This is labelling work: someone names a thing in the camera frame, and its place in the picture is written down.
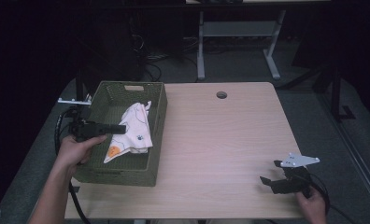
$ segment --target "gray carpet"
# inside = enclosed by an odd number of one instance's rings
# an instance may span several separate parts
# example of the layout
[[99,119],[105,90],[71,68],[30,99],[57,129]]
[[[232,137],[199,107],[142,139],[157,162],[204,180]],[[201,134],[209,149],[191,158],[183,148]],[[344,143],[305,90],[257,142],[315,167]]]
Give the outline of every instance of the gray carpet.
[[[291,67],[297,43],[280,42],[274,53],[282,79],[271,78],[262,54],[263,42],[247,48],[234,48],[221,54],[206,54],[206,80],[203,82],[267,81],[280,86],[299,77],[306,69]],[[188,53],[195,62],[196,53]],[[189,60],[166,59],[155,63],[162,69],[164,83],[194,82],[196,67]],[[157,69],[148,67],[158,75]],[[313,78],[290,91],[277,91],[293,134],[302,153],[319,157],[321,162],[310,165],[311,173],[319,176],[326,184],[332,204],[339,207],[358,223],[370,223],[370,194],[349,156],[345,144],[334,127],[330,114],[311,91]],[[68,84],[62,96],[71,99],[75,95],[74,82]],[[346,82],[342,89],[342,103],[349,105],[357,119],[344,120],[355,145],[361,149],[363,159],[370,168],[370,114],[363,107],[357,93]],[[36,138],[30,152],[3,201],[0,204],[0,223],[26,223],[36,203],[38,193],[49,174],[54,161],[53,130],[56,119],[67,105],[56,105]],[[273,160],[282,159],[277,155]],[[92,220],[92,223],[126,223],[131,220]],[[277,223],[306,223],[302,219],[276,220]],[[348,223],[336,211],[328,215],[329,223]],[[81,223],[67,220],[67,223]],[[256,223],[267,223],[257,220]]]

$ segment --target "olive green basket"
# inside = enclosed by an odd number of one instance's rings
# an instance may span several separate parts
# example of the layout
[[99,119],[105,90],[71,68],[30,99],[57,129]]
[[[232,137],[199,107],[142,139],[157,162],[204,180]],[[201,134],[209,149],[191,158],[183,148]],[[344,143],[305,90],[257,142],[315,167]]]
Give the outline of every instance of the olive green basket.
[[92,98],[89,120],[119,124],[121,116],[130,105],[146,105],[148,101],[151,101],[148,122],[153,144],[148,153],[127,153],[104,163],[112,139],[112,134],[108,134],[104,143],[93,147],[90,160],[78,167],[75,179],[83,183],[156,185],[167,108],[163,83],[102,81]]

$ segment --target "white towel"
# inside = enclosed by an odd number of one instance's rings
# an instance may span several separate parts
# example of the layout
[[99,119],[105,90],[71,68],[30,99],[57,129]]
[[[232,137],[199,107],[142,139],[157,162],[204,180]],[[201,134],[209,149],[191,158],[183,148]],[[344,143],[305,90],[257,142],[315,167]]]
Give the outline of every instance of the white towel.
[[136,103],[124,112],[120,125],[126,125],[126,133],[112,136],[104,163],[128,152],[147,153],[148,148],[152,147],[148,124],[150,104],[150,101],[147,106]]

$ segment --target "floor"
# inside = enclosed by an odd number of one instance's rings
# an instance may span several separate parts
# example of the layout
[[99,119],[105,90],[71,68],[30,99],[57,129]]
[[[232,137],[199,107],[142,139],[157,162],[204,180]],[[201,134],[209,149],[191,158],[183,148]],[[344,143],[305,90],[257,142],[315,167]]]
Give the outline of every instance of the floor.
[[[308,70],[292,67],[297,50],[297,41],[280,41],[274,53],[280,80],[269,74],[262,49],[269,39],[237,40],[209,39],[205,56],[206,79],[198,82],[271,82],[281,86],[301,76]],[[152,52],[154,58],[162,55]],[[166,58],[147,65],[149,73],[143,81],[160,76],[164,83],[195,82],[196,52],[187,51],[184,60]],[[315,78],[311,78],[290,89],[277,91],[287,119],[301,152],[319,157],[321,163],[310,165],[309,171],[321,178],[330,192],[333,205],[353,218],[356,223],[370,223],[370,184],[363,177],[362,168],[352,159],[355,148],[367,170],[370,171],[370,114],[358,98],[357,92],[345,80],[342,81],[341,105],[348,105],[356,119],[337,123],[328,112],[330,91],[316,94],[311,90]],[[71,99],[75,95],[74,81],[68,83],[62,97]],[[38,193],[43,187],[54,161],[52,134],[59,113],[67,105],[57,104],[47,118],[27,158],[0,204],[0,223],[25,223],[33,211]],[[302,219],[275,220],[276,223],[306,223]],[[328,214],[329,223],[349,223],[334,209]],[[81,223],[67,220],[66,223]],[[132,220],[92,220],[92,223],[133,223]],[[256,220],[255,223],[268,223]]]

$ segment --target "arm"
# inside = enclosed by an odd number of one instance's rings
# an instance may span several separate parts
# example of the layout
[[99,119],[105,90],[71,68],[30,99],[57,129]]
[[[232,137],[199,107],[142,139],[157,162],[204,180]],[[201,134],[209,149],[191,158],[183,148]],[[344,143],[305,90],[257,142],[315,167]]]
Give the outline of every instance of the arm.
[[302,192],[296,192],[295,195],[302,213],[309,223],[327,223],[325,217],[325,201],[316,189],[310,187],[310,198],[306,198]]
[[63,139],[59,155],[39,196],[29,223],[63,223],[68,198],[68,186],[79,162],[86,162],[91,147],[107,139],[102,135],[78,143],[73,136]]

